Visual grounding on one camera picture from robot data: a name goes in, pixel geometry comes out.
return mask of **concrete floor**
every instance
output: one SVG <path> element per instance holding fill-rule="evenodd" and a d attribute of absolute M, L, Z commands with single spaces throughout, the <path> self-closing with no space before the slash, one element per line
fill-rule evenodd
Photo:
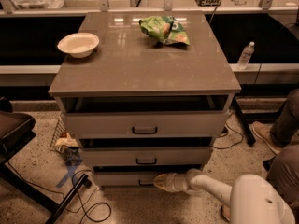
<path fill-rule="evenodd" d="M 88 170 L 84 163 L 67 166 L 64 159 L 55 151 L 50 151 L 51 140 L 60 112 L 55 103 L 30 105 L 15 103 L 14 110 L 26 112 L 36 119 L 34 138 L 22 151 L 11 160 L 11 165 L 28 181 L 46 189 L 66 194 L 72 187 L 68 169 L 73 172 Z M 228 147 L 242 139 L 242 129 L 235 115 L 227 120 L 229 134 L 218 138 L 215 147 Z M 232 185 L 243 174 L 266 176 L 263 161 L 272 158 L 273 153 L 260 140 L 250 147 L 246 138 L 229 149 L 214 149 L 204 172 L 224 183 Z M 188 196 L 185 193 L 167 193 L 156 188 L 129 188 L 97 190 L 93 183 L 88 189 L 82 187 L 79 195 L 85 203 L 91 196 L 85 208 L 95 203 L 107 203 L 112 210 L 111 216 L 104 221 L 106 224 L 212 224 L 227 223 L 221 216 L 221 203 L 210 194 L 203 197 Z M 63 196 L 41 189 L 41 192 L 59 203 Z M 67 206 L 56 223 L 81 223 L 83 211 L 80 208 L 78 196 Z M 93 219 L 103 219 L 108 215 L 105 205 L 98 205 L 91 213 Z M 45 223 L 50 217 L 49 211 L 33 202 L 18 190 L 12 188 L 0 179 L 0 223 Z M 86 217 L 82 223 L 93 223 Z"/>

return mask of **person's leg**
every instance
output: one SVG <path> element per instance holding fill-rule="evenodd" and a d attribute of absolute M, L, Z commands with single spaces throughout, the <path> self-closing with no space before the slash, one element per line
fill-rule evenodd
<path fill-rule="evenodd" d="M 273 143 L 278 147 L 287 146 L 299 129 L 299 89 L 288 95 L 281 115 L 270 129 Z"/>
<path fill-rule="evenodd" d="M 266 180 L 285 202 L 299 200 L 299 146 L 288 146 L 275 157 Z"/>

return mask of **drawer handle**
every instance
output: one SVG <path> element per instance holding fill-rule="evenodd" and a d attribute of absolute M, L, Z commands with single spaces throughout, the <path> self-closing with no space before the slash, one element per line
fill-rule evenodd
<path fill-rule="evenodd" d="M 142 183 L 141 180 L 138 180 L 138 183 L 139 183 L 139 186 L 153 186 L 153 184 L 151 182 L 148 182 L 148 183 L 144 182 L 144 183 Z"/>
<path fill-rule="evenodd" d="M 133 134 L 156 134 L 158 127 L 132 127 Z"/>
<path fill-rule="evenodd" d="M 157 163 L 157 158 L 155 158 L 154 161 L 140 161 L 139 158 L 137 158 L 136 163 L 139 165 L 154 165 Z"/>

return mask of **clear water bottle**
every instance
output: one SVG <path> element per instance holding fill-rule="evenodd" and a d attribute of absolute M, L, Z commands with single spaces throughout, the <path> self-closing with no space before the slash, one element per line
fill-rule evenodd
<path fill-rule="evenodd" d="M 242 54 L 239 60 L 237 61 L 236 67 L 240 70 L 245 70 L 253 52 L 254 52 L 254 42 L 251 41 L 249 45 L 246 45 L 244 47 Z"/>

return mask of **crumpled snack bag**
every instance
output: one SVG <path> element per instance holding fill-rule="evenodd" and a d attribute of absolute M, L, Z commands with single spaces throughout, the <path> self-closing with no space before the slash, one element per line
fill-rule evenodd
<path fill-rule="evenodd" d="M 183 26 L 172 16 L 152 16 L 139 20 L 141 31 L 165 45 L 185 43 L 190 45 Z"/>

